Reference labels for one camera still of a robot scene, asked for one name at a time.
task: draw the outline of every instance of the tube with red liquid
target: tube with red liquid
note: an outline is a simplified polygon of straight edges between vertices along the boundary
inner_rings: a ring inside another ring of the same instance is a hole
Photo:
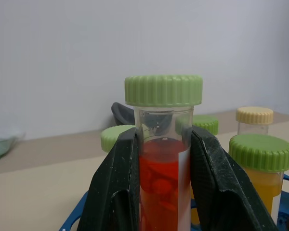
[[[125,80],[139,140],[139,230],[190,230],[190,137],[199,76],[137,76]]]

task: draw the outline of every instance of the green bottle cap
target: green bottle cap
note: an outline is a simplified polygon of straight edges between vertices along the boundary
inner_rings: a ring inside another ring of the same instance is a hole
[[[125,79],[125,102],[139,107],[184,107],[202,102],[200,76],[132,76]]]
[[[121,125],[107,128],[101,133],[101,145],[104,152],[110,152],[112,147],[115,145],[119,135],[131,128],[134,128],[134,125]]]
[[[229,142],[229,155],[242,167],[265,172],[289,170],[289,143],[274,136],[234,136]]]
[[[216,136],[218,133],[218,120],[213,116],[194,115],[193,125],[208,130],[214,136]]]

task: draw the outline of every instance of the white wall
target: white wall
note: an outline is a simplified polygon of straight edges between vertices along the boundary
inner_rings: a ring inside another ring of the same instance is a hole
[[[0,0],[0,122],[108,126],[124,78],[201,74],[199,113],[289,113],[289,0]]]

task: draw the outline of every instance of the beige countertop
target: beige countertop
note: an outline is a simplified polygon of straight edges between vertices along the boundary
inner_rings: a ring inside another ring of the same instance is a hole
[[[227,150],[236,134],[234,112],[217,117],[223,132],[217,137]],[[289,141],[289,116],[276,114],[275,118],[269,133]],[[0,231],[59,230],[104,157],[99,132],[21,143],[0,160]],[[283,189],[289,191],[289,184]]]

